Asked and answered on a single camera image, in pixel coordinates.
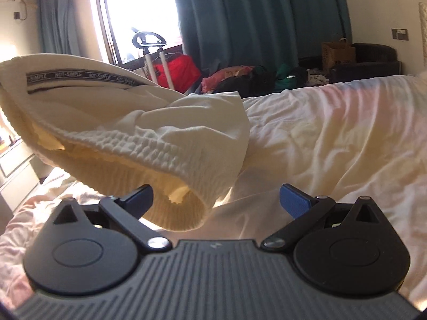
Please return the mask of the pile of clothes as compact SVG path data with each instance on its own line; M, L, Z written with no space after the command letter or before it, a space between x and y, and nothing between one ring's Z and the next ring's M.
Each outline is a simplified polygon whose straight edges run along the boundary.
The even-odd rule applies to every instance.
M232 66L201 80L199 94L237 92L252 98L301 87L327 85L330 79L318 69L305 69L282 64L276 71L265 66Z

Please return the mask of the pastel bed sheet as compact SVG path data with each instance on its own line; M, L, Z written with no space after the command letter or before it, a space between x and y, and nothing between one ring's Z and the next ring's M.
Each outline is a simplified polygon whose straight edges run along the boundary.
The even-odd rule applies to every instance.
M290 216L290 183L340 201L373 197L410 252L401 293L426 307L426 78L393 76L242 99L250 139L235 184L173 241L260 239Z

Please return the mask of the white dresser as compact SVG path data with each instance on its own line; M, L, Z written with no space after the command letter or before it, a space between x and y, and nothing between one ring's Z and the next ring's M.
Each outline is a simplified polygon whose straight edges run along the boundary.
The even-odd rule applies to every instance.
M19 139L1 153L1 208L13 213L39 184L33 151Z

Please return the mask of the red bag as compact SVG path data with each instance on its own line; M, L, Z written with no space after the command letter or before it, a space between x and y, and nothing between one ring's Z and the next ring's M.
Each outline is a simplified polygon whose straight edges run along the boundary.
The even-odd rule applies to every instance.
M179 54L173 59L168 59L167 65L174 89L180 93L185 93L190 89L201 76L200 70L188 55ZM156 72L158 84L161 87L169 88L164 66L161 63L155 63L153 67Z

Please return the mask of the brown paper bag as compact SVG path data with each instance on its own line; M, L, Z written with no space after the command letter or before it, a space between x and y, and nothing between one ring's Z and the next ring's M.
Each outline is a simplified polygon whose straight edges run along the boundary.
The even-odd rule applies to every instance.
M323 42L321 50L323 71L327 74L336 65L355 63L355 48L346 38L341 38L339 41L334 42Z

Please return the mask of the teal left curtain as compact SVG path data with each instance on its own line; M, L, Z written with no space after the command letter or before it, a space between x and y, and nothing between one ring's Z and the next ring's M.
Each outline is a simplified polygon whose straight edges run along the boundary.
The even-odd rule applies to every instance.
M37 0L41 51L102 61L94 0Z

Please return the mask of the teal curtain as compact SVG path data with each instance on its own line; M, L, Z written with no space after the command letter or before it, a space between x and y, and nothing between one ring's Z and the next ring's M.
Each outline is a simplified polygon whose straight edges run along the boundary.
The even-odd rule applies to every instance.
M37 0L41 51L102 61L94 0Z
M352 39L347 0L175 0L183 49L202 70L297 66Z

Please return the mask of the teal right curtain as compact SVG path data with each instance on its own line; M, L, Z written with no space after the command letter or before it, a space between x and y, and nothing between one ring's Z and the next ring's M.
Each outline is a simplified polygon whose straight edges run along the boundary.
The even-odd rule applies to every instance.
M183 49L202 70L297 66L352 39L347 0L175 0Z

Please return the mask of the quilted cream headboard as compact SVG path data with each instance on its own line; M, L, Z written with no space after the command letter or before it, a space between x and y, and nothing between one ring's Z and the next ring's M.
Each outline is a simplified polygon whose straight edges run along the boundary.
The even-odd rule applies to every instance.
M427 59L427 5L426 3L420 2L418 4L419 15L421 21L421 38L423 46L423 61L424 66L426 66Z

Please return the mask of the wall socket plate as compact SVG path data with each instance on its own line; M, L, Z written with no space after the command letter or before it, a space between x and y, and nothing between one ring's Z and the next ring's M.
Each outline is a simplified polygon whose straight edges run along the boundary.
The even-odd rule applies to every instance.
M398 41L409 41L408 30L392 28L392 38Z

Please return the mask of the window frame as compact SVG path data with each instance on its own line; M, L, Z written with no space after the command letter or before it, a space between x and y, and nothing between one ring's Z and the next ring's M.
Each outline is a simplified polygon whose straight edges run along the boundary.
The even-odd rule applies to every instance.
M138 32L149 33L147 42L166 40L165 51L182 51L182 37L175 0L94 0L107 61L126 69L142 64L143 50L132 39Z

